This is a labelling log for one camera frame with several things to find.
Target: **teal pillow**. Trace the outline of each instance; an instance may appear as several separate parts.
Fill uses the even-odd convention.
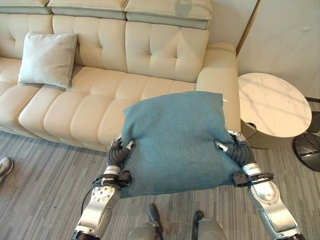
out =
[[[211,189],[240,171],[214,145],[232,145],[219,93],[189,91],[140,101],[124,111],[122,142],[135,140],[124,163],[132,183],[121,197]]]

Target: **cream leather sofa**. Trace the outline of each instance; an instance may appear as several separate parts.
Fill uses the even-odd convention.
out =
[[[226,127],[240,131],[235,49],[207,46],[211,6],[0,0],[0,131],[107,151],[125,108],[185,91],[222,93]],[[78,34],[71,87],[18,84],[27,32]]]

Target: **white wall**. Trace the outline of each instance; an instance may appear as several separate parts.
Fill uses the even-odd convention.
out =
[[[256,0],[213,0],[210,43],[237,46]],[[268,73],[320,98],[320,0],[264,0],[238,56],[238,74]]]

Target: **round side table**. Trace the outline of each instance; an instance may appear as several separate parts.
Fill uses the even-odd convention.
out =
[[[241,132],[251,147],[269,149],[304,133],[312,113],[306,98],[285,80],[265,73],[238,77]]]

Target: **sofa armrest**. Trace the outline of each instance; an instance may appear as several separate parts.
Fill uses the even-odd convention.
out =
[[[207,46],[202,70],[195,87],[196,91],[221,93],[225,127],[240,132],[240,100],[236,52],[229,43]]]

